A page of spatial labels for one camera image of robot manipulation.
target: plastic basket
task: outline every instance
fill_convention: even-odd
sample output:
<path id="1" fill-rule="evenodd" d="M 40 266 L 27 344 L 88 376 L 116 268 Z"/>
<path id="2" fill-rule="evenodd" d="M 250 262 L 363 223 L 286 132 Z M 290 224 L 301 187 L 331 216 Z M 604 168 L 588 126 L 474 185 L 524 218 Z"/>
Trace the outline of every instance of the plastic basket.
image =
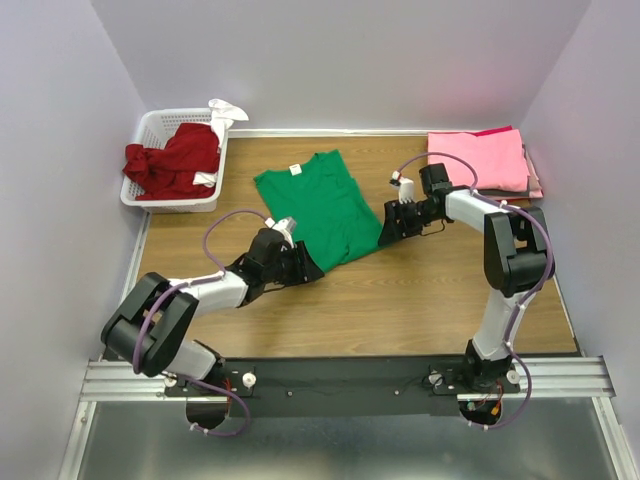
<path id="1" fill-rule="evenodd" d="M 164 148 L 180 124 L 185 122 L 209 124 L 211 110 L 208 108 L 174 108 L 149 112 L 140 120 L 134 143 L 139 143 L 144 147 Z M 136 200 L 138 195 L 144 193 L 144 189 L 125 176 L 120 199 L 125 205 L 141 207 L 151 213 L 213 212 L 222 191 L 226 157 L 227 139 L 225 138 L 220 146 L 220 166 L 216 186 L 210 197 L 186 200 Z"/>

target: white wall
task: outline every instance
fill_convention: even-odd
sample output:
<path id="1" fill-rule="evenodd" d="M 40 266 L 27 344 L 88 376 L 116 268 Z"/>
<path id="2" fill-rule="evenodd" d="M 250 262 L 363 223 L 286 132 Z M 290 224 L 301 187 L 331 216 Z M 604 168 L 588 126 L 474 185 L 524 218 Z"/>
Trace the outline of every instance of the white wall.
<path id="1" fill-rule="evenodd" d="M 0 478 L 57 478 L 139 214 L 118 200 L 142 102 L 85 0 L 0 2 Z"/>
<path id="2" fill-rule="evenodd" d="M 524 117 L 589 0 L 93 4 L 149 109 L 217 96 L 247 127 L 481 128 Z"/>
<path id="3" fill-rule="evenodd" d="M 640 458 L 640 2 L 595 0 L 522 125 L 580 343 Z"/>

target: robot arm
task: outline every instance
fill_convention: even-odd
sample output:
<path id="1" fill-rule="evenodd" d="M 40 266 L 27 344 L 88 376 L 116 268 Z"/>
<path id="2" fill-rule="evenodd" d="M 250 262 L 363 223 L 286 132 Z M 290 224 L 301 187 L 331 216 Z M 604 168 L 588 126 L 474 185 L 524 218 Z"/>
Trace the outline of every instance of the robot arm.
<path id="1" fill-rule="evenodd" d="M 196 380 L 205 379 L 220 356 L 210 348 L 185 340 L 191 320 L 224 308 L 243 307 L 261 296 L 268 284 L 289 287 L 324 276 L 304 242 L 294 242 L 295 222 L 269 219 L 253 239 L 249 251 L 215 275 L 166 279 L 147 273 L 127 295 L 105 325 L 101 340 L 115 353 L 134 363 L 141 327 L 151 306 L 169 290 L 140 348 L 139 370 L 149 377 L 164 371 Z"/>
<path id="2" fill-rule="evenodd" d="M 462 374 L 470 388 L 495 383 L 511 366 L 508 345 L 535 295 L 529 290 L 544 275 L 546 244 L 521 215 L 475 197 L 466 187 L 453 187 L 444 165 L 424 167 L 420 177 L 427 199 L 416 202 L 413 182 L 394 172 L 390 183 L 399 189 L 399 198 L 385 204 L 378 243 L 384 246 L 419 235 L 435 220 L 458 220 L 484 235 L 484 272 L 491 288 L 482 326 L 467 346 Z M 542 210 L 531 207 L 526 212 L 546 229 Z"/>

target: pink folded cloth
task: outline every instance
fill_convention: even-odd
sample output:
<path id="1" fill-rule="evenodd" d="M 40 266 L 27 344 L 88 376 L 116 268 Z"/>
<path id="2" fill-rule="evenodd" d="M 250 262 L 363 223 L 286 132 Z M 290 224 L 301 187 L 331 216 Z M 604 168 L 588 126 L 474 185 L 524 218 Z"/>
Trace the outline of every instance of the pink folded cloth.
<path id="1" fill-rule="evenodd" d="M 455 155 L 478 172 L 478 190 L 508 192 L 529 190 L 529 167 L 522 150 L 519 130 L 484 136 L 470 133 L 430 133 L 429 151 Z M 446 157 L 429 157 L 429 163 L 443 163 L 453 185 L 471 185 L 473 175 L 459 162 Z"/>

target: wood grain surface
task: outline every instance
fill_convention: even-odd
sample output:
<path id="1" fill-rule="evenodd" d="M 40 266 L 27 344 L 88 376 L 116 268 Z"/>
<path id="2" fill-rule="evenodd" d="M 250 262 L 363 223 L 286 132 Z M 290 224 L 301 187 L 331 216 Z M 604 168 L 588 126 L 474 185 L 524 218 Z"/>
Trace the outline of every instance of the wood grain surface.
<path id="1" fill-rule="evenodd" d="M 232 139 L 215 212 L 154 215 L 140 267 L 166 277 L 211 274 L 202 253 L 207 226 L 237 208 L 267 209 L 253 183 L 266 169 L 285 169 L 313 153 L 339 149 L 364 198 L 383 219 L 396 194 L 390 174 L 425 150 L 422 137 Z M 405 170 L 419 189 L 417 170 Z M 245 252 L 260 220 L 236 215 L 209 243 L 225 264 Z M 439 224 L 430 227 L 436 230 Z M 313 284 L 263 295 L 240 309 L 193 320 L 196 338 L 225 356 L 394 355 L 461 353 L 481 323 L 489 286 L 482 236 L 456 222 L 442 233 L 411 238 L 329 272 Z M 516 349 L 575 351 L 556 287 L 548 282 L 528 309 Z"/>

